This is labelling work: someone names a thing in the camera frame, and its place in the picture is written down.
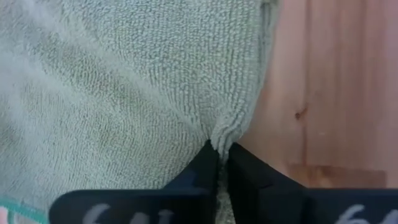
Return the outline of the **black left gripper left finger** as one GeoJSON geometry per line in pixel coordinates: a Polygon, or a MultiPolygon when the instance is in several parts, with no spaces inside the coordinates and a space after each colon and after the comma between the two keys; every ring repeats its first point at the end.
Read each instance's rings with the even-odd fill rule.
{"type": "Polygon", "coordinates": [[[214,224],[219,154],[207,141],[157,190],[75,190],[50,207],[50,224],[214,224]]]}

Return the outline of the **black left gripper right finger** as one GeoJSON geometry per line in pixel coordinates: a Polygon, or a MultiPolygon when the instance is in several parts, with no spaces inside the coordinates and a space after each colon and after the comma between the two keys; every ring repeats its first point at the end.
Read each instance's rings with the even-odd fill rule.
{"type": "Polygon", "coordinates": [[[398,224],[398,189],[307,188],[236,143],[227,168],[236,224],[398,224]]]}

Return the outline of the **green microfiber towel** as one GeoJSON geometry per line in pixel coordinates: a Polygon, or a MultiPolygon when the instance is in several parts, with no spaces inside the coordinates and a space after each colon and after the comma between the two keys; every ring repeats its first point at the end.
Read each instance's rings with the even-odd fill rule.
{"type": "Polygon", "coordinates": [[[158,189],[248,129],[281,0],[0,0],[0,224],[158,189]]]}

